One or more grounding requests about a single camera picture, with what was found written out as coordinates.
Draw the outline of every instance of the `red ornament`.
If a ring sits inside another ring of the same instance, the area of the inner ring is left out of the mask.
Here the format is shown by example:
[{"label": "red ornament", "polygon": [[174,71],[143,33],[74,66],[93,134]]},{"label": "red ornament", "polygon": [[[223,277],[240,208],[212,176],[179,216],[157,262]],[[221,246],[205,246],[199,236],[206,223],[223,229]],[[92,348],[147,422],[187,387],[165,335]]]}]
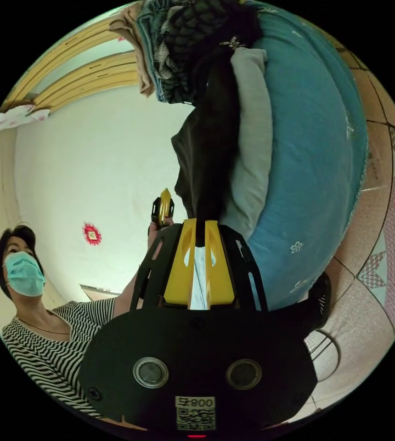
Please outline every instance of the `red ornament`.
[{"label": "red ornament", "polygon": [[98,231],[98,228],[96,228],[92,224],[87,224],[87,223],[84,224],[83,234],[84,234],[84,238],[86,239],[86,242],[89,245],[99,245],[99,243],[101,242],[102,236]]}]

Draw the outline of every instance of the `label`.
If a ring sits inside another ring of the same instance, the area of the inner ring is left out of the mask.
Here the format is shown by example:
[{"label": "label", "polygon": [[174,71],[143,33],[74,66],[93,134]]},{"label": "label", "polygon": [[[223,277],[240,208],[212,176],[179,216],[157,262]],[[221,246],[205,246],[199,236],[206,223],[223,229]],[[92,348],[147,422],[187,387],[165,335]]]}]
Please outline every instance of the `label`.
[{"label": "label", "polygon": [[177,396],[178,430],[216,430],[216,403],[213,396]]}]

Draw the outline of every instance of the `qr code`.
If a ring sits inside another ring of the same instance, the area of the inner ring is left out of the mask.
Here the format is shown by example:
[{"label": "qr code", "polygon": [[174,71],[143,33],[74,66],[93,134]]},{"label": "qr code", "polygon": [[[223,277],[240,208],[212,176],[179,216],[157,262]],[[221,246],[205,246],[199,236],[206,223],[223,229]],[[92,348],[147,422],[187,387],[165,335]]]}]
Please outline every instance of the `qr code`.
[{"label": "qr code", "polygon": [[178,430],[215,430],[215,409],[180,409],[177,408]]}]

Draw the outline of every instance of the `short black hair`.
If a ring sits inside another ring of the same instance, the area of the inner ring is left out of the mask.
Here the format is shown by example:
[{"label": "short black hair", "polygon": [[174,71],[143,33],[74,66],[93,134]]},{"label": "short black hair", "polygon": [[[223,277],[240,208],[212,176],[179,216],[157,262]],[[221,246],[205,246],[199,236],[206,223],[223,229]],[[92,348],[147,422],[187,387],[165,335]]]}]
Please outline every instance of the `short black hair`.
[{"label": "short black hair", "polygon": [[3,275],[3,263],[4,263],[3,257],[5,255],[6,247],[10,237],[19,237],[20,239],[23,239],[26,242],[27,246],[32,251],[32,253],[34,254],[34,258],[37,261],[38,266],[40,267],[40,270],[43,274],[44,271],[35,252],[35,233],[28,226],[25,225],[19,225],[15,227],[13,230],[7,228],[3,232],[0,238],[0,288],[6,294],[6,296],[12,300],[11,295],[9,294],[9,290],[6,286],[5,276]]}]

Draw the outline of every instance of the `beige cloth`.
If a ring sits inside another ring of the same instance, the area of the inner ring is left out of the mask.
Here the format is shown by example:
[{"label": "beige cloth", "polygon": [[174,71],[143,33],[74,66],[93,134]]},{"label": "beige cloth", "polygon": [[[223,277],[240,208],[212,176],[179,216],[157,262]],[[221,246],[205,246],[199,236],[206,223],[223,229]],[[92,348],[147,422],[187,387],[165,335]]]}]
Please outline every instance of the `beige cloth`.
[{"label": "beige cloth", "polygon": [[135,48],[139,91],[142,95],[150,96],[155,91],[155,86],[147,70],[141,38],[135,23],[141,8],[142,1],[120,11],[111,18],[109,30],[125,38]]}]

